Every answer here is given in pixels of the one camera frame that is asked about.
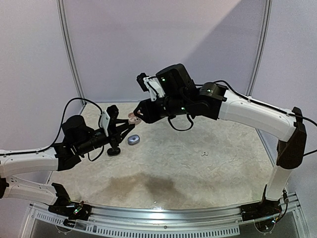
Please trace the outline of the right aluminium frame post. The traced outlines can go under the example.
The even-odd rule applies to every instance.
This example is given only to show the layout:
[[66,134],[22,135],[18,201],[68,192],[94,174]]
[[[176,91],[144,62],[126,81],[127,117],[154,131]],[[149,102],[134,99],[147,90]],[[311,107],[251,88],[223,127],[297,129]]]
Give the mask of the right aluminium frame post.
[[258,40],[258,45],[257,45],[257,50],[256,50],[256,57],[255,57],[255,61],[253,64],[249,84],[248,84],[248,87],[246,89],[247,96],[252,95],[252,92],[253,92],[253,89],[254,89],[254,86],[256,83],[257,75],[258,75],[258,72],[260,70],[260,64],[261,64],[263,53],[264,53],[264,47],[265,47],[265,42],[266,42],[266,37],[267,37],[267,32],[268,32],[268,27],[269,27],[271,8],[272,8],[272,0],[266,0],[265,5],[264,5],[264,12],[263,12],[263,18],[262,18],[262,23],[261,23],[260,35],[259,35],[259,40]]

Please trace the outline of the black earbud charging case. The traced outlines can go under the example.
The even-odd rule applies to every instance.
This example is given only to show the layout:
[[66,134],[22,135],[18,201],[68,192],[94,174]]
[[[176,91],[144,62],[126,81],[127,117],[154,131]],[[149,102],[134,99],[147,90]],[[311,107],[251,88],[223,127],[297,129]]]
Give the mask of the black earbud charging case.
[[121,149],[119,147],[107,149],[107,155],[110,156],[110,157],[117,156],[120,153],[121,153]]

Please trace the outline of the white round charging case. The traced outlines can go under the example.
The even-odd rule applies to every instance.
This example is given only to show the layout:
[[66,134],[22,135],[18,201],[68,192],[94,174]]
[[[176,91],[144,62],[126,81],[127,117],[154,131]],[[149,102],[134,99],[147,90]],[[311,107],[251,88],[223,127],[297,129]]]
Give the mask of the white round charging case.
[[128,122],[129,124],[138,125],[142,122],[142,120],[138,118],[137,116],[135,116],[133,112],[130,112],[128,114]]

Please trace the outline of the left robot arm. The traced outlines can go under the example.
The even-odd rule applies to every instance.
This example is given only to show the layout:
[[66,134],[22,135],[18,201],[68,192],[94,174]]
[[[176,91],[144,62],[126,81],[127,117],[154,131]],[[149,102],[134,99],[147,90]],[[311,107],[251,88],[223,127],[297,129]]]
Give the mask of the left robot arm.
[[37,149],[23,153],[1,151],[0,153],[0,196],[18,198],[54,205],[63,215],[70,215],[73,208],[63,185],[51,185],[17,178],[17,174],[36,171],[66,171],[81,162],[85,154],[107,144],[109,152],[118,154],[119,144],[135,127],[127,119],[104,116],[102,126],[90,128],[80,115],[70,117],[62,124],[64,140],[49,149]]

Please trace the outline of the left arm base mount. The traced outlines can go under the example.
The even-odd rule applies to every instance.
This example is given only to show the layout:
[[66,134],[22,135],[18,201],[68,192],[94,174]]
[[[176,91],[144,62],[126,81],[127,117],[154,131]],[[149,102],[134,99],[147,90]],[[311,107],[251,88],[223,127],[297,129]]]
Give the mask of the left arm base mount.
[[74,202],[66,198],[58,198],[48,211],[68,217],[69,220],[87,221],[91,214],[92,206],[85,202]]

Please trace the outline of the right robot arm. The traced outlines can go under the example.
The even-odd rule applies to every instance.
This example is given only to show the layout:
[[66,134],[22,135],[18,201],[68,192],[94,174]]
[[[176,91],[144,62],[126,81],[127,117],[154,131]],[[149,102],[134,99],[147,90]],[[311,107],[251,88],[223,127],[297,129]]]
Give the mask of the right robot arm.
[[134,114],[146,123],[185,115],[188,121],[203,116],[227,120],[265,131],[278,139],[277,159],[262,201],[256,206],[260,216],[275,209],[291,172],[303,161],[307,132],[299,108],[292,110],[254,100],[236,92],[223,80],[197,86],[183,64],[174,64],[154,76],[141,73],[136,78],[150,98],[141,101]]

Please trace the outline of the left aluminium frame post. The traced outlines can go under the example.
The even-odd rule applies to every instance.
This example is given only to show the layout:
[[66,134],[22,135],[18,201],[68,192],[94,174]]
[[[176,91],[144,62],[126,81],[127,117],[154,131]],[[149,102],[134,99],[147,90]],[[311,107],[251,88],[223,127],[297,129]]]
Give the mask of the left aluminium frame post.
[[67,17],[66,17],[66,9],[65,9],[65,2],[63,0],[57,0],[57,11],[59,15],[59,21],[61,26],[62,38],[64,41],[66,56],[68,59],[70,72],[72,74],[72,79],[74,82],[74,86],[77,92],[77,95],[81,98],[85,98],[84,90],[82,87],[82,83],[80,81],[79,72],[77,69],[74,52],[72,48],[72,43],[69,35],[68,24],[67,24]]

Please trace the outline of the aluminium front rail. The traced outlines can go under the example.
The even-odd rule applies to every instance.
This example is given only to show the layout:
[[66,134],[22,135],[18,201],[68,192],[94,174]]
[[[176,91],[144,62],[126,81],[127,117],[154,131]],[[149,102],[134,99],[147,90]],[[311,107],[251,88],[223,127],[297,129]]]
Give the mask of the aluminium front rail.
[[[240,211],[240,204],[229,205],[216,208],[168,210],[162,208],[137,209],[121,208],[111,206],[94,205],[91,215],[84,222],[105,222],[112,224],[132,225],[133,227],[149,226],[154,227],[159,224],[171,226],[173,228],[220,228],[233,225],[254,224],[260,219],[243,221]],[[30,207],[30,213],[25,223],[25,232],[31,232],[35,218],[32,216],[37,211],[50,215],[46,206],[34,204]]]

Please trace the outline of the blue earbud charging case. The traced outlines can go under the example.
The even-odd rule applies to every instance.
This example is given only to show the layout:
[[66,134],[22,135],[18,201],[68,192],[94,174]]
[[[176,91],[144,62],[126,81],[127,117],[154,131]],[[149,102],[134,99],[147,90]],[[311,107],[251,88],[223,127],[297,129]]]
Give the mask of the blue earbud charging case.
[[140,142],[140,136],[138,135],[131,135],[127,138],[127,143],[129,145],[135,145],[135,144],[138,144]]

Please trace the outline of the aluminium frame post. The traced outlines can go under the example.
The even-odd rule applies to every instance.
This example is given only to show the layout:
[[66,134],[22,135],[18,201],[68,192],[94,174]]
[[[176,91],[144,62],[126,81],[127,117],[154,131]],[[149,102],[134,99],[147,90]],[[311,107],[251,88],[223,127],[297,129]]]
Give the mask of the aluminium frame post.
[[253,64],[249,84],[248,84],[248,87],[246,89],[247,96],[252,95],[252,92],[253,92],[253,89],[254,89],[254,86],[256,83],[257,75],[258,75],[258,72],[260,70],[260,64],[261,64],[263,53],[264,53],[264,47],[265,47],[265,42],[266,42],[266,37],[267,37],[267,32],[268,32],[268,27],[269,27],[271,8],[272,8],[272,0],[266,0],[265,5],[264,5],[264,12],[263,12],[263,18],[262,18],[262,23],[261,23],[260,35],[259,35],[259,40],[258,40],[258,45],[257,45],[257,50],[256,50],[256,57],[255,57],[255,61]]
[[65,9],[65,2],[63,0],[57,0],[57,11],[59,15],[59,21],[61,26],[62,38],[64,41],[66,56],[68,59],[70,72],[72,74],[72,79],[74,82],[74,86],[77,92],[77,95],[81,98],[85,98],[84,90],[82,87],[82,83],[80,81],[79,72],[77,69],[74,52],[72,48],[72,43],[69,35],[68,24],[67,24],[67,17],[66,17],[66,9]]

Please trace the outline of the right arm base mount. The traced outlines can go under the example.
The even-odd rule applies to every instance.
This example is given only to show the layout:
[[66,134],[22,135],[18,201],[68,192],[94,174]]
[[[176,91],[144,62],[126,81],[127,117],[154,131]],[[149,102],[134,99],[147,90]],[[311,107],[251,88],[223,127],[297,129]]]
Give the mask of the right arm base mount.
[[240,206],[243,221],[267,218],[275,214],[279,215],[280,217],[283,217],[287,209],[288,205],[286,205],[283,210],[279,201],[269,200],[249,203]]

